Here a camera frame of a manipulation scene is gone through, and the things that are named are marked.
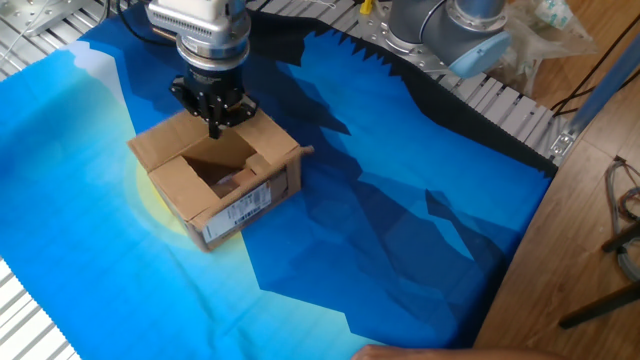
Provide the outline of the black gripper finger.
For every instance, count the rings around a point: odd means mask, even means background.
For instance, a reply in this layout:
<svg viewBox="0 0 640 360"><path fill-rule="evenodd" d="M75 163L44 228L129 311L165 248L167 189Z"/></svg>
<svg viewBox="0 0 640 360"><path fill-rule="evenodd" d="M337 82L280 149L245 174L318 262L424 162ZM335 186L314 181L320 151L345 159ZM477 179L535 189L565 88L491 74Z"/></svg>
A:
<svg viewBox="0 0 640 360"><path fill-rule="evenodd" d="M216 139L217 125L215 123L214 108L208 95L185 77L175 77L170 85L170 92L187 112L194 117L200 117L207 123L209 137Z"/></svg>
<svg viewBox="0 0 640 360"><path fill-rule="evenodd" d="M226 104L218 98L214 103L214 138L218 139L224 129L251 119L257 111L258 103L246 94L233 105Z"/></svg>

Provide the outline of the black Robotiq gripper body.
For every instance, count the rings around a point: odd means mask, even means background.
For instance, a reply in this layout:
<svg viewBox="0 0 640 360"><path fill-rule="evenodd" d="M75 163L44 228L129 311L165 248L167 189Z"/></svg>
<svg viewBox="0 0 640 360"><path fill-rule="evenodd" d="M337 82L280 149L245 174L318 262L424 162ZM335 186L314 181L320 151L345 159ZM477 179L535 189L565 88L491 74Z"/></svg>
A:
<svg viewBox="0 0 640 360"><path fill-rule="evenodd" d="M213 108L218 98L233 105L244 95L240 67L227 71L209 71L188 65L184 77L208 95Z"/></svg>

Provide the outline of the bare person hand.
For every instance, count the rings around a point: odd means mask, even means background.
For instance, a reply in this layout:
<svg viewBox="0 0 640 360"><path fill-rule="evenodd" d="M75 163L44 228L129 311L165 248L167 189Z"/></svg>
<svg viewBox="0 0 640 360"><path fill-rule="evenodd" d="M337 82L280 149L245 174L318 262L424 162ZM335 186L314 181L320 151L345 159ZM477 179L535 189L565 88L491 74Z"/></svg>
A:
<svg viewBox="0 0 640 360"><path fill-rule="evenodd" d="M365 345L351 357L351 360L425 360L428 357L429 352L426 350Z"/></svg>

